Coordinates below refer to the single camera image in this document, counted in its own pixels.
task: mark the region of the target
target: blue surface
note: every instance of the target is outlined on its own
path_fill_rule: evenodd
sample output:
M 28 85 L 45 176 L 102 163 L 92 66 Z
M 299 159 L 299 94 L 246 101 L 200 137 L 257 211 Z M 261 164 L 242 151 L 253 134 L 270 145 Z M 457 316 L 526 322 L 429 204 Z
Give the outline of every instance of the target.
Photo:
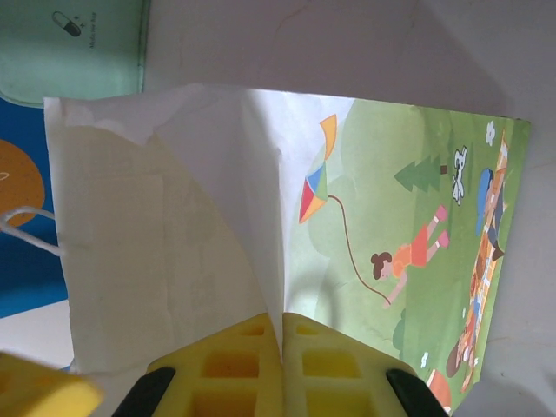
M 15 144 L 39 168 L 45 188 L 43 208 L 52 211 L 43 111 L 0 100 L 0 139 Z M 21 229 L 56 243 L 56 227 L 52 220 L 36 216 Z M 0 318 L 67 298 L 62 266 L 57 257 L 0 233 Z

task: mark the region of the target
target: girl's brown hair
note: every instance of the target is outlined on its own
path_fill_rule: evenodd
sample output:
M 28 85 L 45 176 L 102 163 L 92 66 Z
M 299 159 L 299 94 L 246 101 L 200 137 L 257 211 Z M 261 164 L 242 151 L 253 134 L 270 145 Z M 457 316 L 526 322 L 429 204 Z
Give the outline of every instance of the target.
M 382 252 L 379 254 L 374 254 L 371 256 L 371 262 L 374 264 L 373 277 L 375 280 L 381 278 L 382 269 L 384 268 L 384 261 L 391 262 L 392 256 L 388 252 Z

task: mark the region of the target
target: paper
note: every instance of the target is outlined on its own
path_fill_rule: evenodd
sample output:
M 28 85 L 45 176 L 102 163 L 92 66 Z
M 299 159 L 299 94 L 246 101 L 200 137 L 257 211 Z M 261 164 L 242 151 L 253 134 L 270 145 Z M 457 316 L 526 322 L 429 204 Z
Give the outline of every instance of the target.
M 45 112 L 82 371 L 264 310 L 280 340 L 287 310 L 401 357 L 449 409 L 478 379 L 527 123 L 200 84 Z

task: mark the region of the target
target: white flower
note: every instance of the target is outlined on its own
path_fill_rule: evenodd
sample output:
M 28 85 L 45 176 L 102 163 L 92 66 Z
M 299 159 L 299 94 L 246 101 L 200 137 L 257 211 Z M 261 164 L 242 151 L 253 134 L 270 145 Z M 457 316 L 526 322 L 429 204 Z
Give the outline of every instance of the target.
M 493 146 L 493 140 L 496 136 L 496 129 L 494 128 L 494 120 L 491 120 L 486 126 L 485 140 L 490 146 Z
M 423 357 L 420 358 L 420 368 L 424 368 L 427 365 L 427 359 L 428 359 L 428 352 L 425 352 L 423 354 Z

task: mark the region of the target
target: white table surface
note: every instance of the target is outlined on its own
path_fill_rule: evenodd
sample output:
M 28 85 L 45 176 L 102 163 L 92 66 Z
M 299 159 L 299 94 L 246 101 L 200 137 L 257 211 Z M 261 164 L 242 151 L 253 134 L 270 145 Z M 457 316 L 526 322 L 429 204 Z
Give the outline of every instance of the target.
M 551 0 L 153 0 L 146 90 L 232 83 L 530 120 L 483 379 L 456 415 L 553 415 L 555 21 Z

